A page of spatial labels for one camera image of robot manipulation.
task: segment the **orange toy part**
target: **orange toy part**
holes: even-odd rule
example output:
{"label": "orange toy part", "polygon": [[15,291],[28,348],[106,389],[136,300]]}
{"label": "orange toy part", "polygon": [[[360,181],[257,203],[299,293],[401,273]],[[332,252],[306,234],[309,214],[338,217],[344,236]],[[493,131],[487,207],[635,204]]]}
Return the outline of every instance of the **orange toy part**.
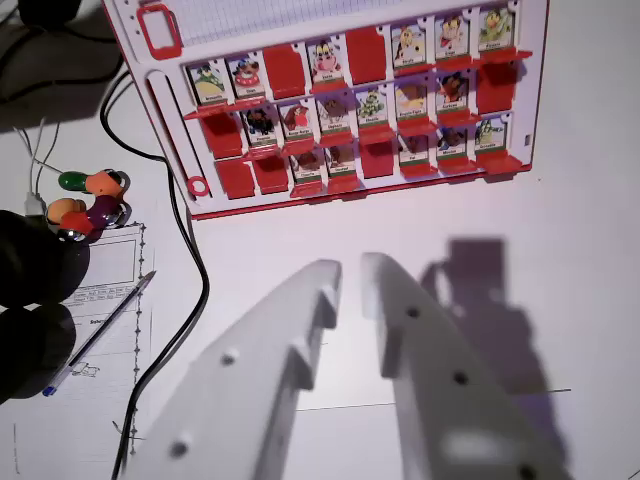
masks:
{"label": "orange toy part", "polygon": [[82,200],[74,198],[61,198],[47,208],[47,219],[51,223],[59,224],[62,217],[69,212],[84,212],[87,206]]}
{"label": "orange toy part", "polygon": [[93,193],[96,197],[99,195],[109,195],[115,198],[122,193],[120,184],[111,178],[104,170],[95,175],[89,175],[85,182],[85,188],[87,192]]}
{"label": "orange toy part", "polygon": [[93,224],[85,212],[67,212],[62,216],[60,228],[89,235],[93,231]]}

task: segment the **black cable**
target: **black cable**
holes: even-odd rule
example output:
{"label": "black cable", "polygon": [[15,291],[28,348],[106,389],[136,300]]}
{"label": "black cable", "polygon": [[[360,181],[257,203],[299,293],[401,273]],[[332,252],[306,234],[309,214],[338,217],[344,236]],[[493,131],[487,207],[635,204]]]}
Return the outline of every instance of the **black cable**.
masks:
{"label": "black cable", "polygon": [[7,23],[9,21],[9,19],[15,15],[15,13],[17,11],[18,11],[18,6],[16,5],[15,7],[13,7],[13,10],[11,10],[9,13],[7,13],[6,17],[4,17],[2,20],[0,20],[0,27],[2,27],[2,25]]}
{"label": "black cable", "polygon": [[4,97],[4,98],[0,98],[0,105],[6,104],[6,103],[10,103],[13,102],[15,100],[17,100],[18,98],[24,97],[25,95],[28,95],[29,93],[33,93],[36,90],[41,90],[43,88],[47,88],[47,87],[53,87],[54,85],[58,85],[58,86],[65,86],[65,85],[96,85],[98,83],[104,83],[107,82],[109,80],[111,80],[113,77],[115,77],[118,72],[120,71],[120,68],[122,68],[122,64],[124,63],[124,60],[122,58],[122,55],[118,55],[118,62],[116,63],[115,67],[113,68],[113,70],[111,70],[110,72],[101,75],[99,77],[95,77],[95,78],[69,78],[69,79],[61,79],[61,80],[45,80],[43,82],[38,82],[38,83],[34,83],[33,85],[29,85],[28,87],[25,87],[21,90],[18,90],[17,92],[12,93],[11,95]]}
{"label": "black cable", "polygon": [[137,148],[131,147],[124,143],[118,136],[111,130],[109,126],[108,118],[106,116],[107,105],[109,101],[113,97],[113,93],[115,92],[118,85],[124,80],[129,72],[125,72],[118,79],[113,82],[107,94],[102,101],[102,105],[100,106],[100,123],[104,128],[105,132],[111,139],[120,145],[125,150],[135,153],[141,157],[147,158],[149,160],[155,160],[164,162],[167,167],[167,180],[169,182],[169,198],[171,200],[171,210],[173,211],[173,217],[178,225],[178,230],[180,230],[180,234],[182,235],[182,239],[184,240],[191,257],[193,258],[196,267],[198,268],[198,272],[202,278],[202,292],[200,293],[200,297],[196,302],[196,305],[193,307],[193,310],[185,320],[185,322],[180,326],[175,335],[169,340],[169,342],[162,349],[160,354],[153,361],[151,366],[142,374],[138,383],[133,387],[133,391],[131,392],[131,396],[129,397],[129,403],[127,404],[127,410],[124,416],[124,422],[122,424],[122,434],[120,435],[120,444],[118,445],[118,452],[116,454],[116,461],[113,466],[113,472],[111,474],[112,480],[117,480],[120,474],[120,469],[126,467],[127,464],[127,449],[129,447],[129,435],[131,431],[131,424],[133,422],[133,415],[136,411],[136,403],[142,394],[142,391],[145,389],[147,384],[153,379],[153,377],[160,371],[160,369],[166,364],[166,362],[173,356],[173,354],[180,348],[182,342],[187,338],[187,335],[191,332],[193,327],[195,326],[195,322],[197,322],[198,318],[202,314],[205,305],[207,304],[207,300],[209,298],[209,276],[207,274],[207,269],[204,266],[204,262],[200,257],[200,253],[198,252],[197,247],[195,246],[195,242],[192,242],[189,238],[187,231],[182,223],[182,219],[180,218],[180,212],[178,212],[178,205],[176,200],[176,192],[173,184],[173,173],[169,167],[168,162],[164,157],[159,155],[152,155],[150,153],[143,152],[138,150]]}
{"label": "black cable", "polygon": [[[0,78],[2,77],[2,73],[6,66],[9,64],[9,61],[31,40],[39,37],[45,33],[44,30],[31,28],[27,30],[27,32],[22,35],[18,40],[16,40],[0,57]],[[115,77],[120,68],[122,68],[122,64],[124,63],[124,59],[122,55],[118,53],[118,61],[115,67],[110,70],[108,73],[101,75],[99,77],[94,78],[64,78],[60,80],[45,80],[42,82],[37,82],[32,85],[28,85],[17,92],[12,93],[8,96],[0,96],[0,105],[4,105],[10,102],[13,102],[25,95],[35,92],[36,90],[41,90],[43,88],[52,87],[54,85],[65,86],[65,85],[96,85],[99,83],[104,83],[111,80]]]}
{"label": "black cable", "polygon": [[160,155],[152,155],[150,153],[145,153],[142,150],[138,150],[137,148],[133,148],[132,146],[127,145],[122,140],[120,140],[120,138],[118,138],[118,136],[115,133],[113,133],[113,130],[111,130],[111,127],[109,126],[109,122],[107,119],[107,108],[108,108],[109,101],[111,100],[111,97],[113,97],[113,94],[116,91],[116,88],[118,88],[118,85],[120,85],[122,81],[125,78],[127,78],[130,74],[131,73],[129,71],[123,72],[122,75],[120,75],[116,79],[116,81],[111,84],[111,87],[109,87],[109,90],[107,90],[107,94],[105,95],[104,100],[102,101],[102,105],[100,105],[100,123],[102,124],[102,128],[104,129],[105,132],[107,132],[107,135],[111,137],[111,140],[116,142],[125,150],[131,153],[135,153],[136,155],[144,157],[148,160],[155,160],[157,162],[166,163],[167,160],[164,157],[161,157]]}
{"label": "black cable", "polygon": [[89,40],[91,42],[96,42],[96,43],[118,43],[118,41],[113,37],[111,37],[111,38],[92,37],[91,35],[85,35],[84,33],[76,32],[75,30],[67,27],[66,25],[61,27],[59,30],[61,32],[66,33],[67,35],[71,35],[73,37],[81,38],[82,40]]}
{"label": "black cable", "polygon": [[0,57],[0,77],[2,77],[2,72],[6,68],[9,61],[24,47],[27,43],[29,43],[34,38],[39,37],[44,33],[44,30],[39,30],[35,28],[30,28],[26,31],[24,35],[22,35],[18,40],[13,42],[9,48],[7,48]]}

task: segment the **grid pattern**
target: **grid pattern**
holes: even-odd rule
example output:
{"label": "grid pattern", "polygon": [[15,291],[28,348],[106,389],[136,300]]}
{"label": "grid pattern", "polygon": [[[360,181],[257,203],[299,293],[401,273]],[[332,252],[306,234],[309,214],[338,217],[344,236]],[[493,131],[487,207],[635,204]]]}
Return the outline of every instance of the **grid pattern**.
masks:
{"label": "grid pattern", "polygon": [[185,46],[334,17],[402,0],[166,0]]}

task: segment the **printed form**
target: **printed form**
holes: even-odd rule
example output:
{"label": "printed form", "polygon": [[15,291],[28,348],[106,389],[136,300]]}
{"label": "printed form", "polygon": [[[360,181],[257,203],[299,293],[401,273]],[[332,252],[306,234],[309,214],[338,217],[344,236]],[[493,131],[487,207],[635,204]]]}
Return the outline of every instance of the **printed form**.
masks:
{"label": "printed form", "polygon": [[[89,269],[63,302],[75,326],[75,350],[108,317],[138,280],[153,270],[142,224],[105,230],[90,246]],[[0,478],[110,478],[131,390],[149,364],[150,292],[134,299],[76,366],[55,395],[12,399],[0,410]],[[146,409],[138,406],[130,452]]]}

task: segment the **green toy part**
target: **green toy part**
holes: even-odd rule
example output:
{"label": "green toy part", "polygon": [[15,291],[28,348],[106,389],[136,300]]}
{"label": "green toy part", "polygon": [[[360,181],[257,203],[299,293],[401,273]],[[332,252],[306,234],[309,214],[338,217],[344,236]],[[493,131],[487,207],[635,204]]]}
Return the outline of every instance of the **green toy part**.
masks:
{"label": "green toy part", "polygon": [[58,177],[58,185],[71,192],[85,192],[87,177],[82,172],[64,172]]}

